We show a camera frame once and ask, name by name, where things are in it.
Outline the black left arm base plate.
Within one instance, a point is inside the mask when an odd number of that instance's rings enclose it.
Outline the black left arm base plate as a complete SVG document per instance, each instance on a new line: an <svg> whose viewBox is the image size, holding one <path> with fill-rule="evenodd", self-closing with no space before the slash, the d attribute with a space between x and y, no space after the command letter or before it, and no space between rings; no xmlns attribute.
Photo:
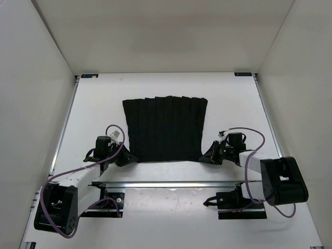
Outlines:
<svg viewBox="0 0 332 249"><path fill-rule="evenodd" d="M85 210L80 217L89 218L122 218L125 204L124 188L104 188L98 189L98 198L92 203L108 197L107 200L95 204Z"/></svg>

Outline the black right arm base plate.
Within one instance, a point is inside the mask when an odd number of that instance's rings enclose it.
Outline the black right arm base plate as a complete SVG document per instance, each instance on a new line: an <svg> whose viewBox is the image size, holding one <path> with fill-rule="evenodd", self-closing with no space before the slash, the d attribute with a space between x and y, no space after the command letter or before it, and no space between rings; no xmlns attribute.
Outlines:
<svg viewBox="0 0 332 249"><path fill-rule="evenodd" d="M217 192L216 197L219 220L267 219L264 204L254 204L236 190Z"/></svg>

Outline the black pleated skirt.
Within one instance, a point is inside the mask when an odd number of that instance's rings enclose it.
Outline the black pleated skirt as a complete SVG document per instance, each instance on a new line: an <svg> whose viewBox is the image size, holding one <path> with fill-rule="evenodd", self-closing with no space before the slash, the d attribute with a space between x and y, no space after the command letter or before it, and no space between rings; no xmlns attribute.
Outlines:
<svg viewBox="0 0 332 249"><path fill-rule="evenodd" d="M129 151L139 162L198 161L208 101L166 96L122 102Z"/></svg>

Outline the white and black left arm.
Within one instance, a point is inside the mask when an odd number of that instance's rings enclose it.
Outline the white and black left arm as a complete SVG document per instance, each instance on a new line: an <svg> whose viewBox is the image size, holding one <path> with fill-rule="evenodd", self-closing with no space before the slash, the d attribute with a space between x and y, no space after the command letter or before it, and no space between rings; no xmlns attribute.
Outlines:
<svg viewBox="0 0 332 249"><path fill-rule="evenodd" d="M120 218L124 194L110 192L107 184L98 179L115 164L118 167L137 162L116 135L98 136L95 147L84 159L92 166L60 173L50 178L41 188L35 213L34 228L71 238L77 230L80 216L103 215Z"/></svg>

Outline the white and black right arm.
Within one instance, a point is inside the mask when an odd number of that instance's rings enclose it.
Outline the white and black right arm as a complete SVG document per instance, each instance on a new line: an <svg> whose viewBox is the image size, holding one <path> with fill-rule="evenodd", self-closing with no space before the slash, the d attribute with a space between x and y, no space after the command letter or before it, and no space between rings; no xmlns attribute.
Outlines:
<svg viewBox="0 0 332 249"><path fill-rule="evenodd" d="M249 150L241 132L222 131L219 137L199 161L215 165L233 162L244 169L244 182L237 183L233 191L217 192L205 206L238 212L265 202L273 207L307 202L309 192L295 158L271 159L256 149Z"/></svg>

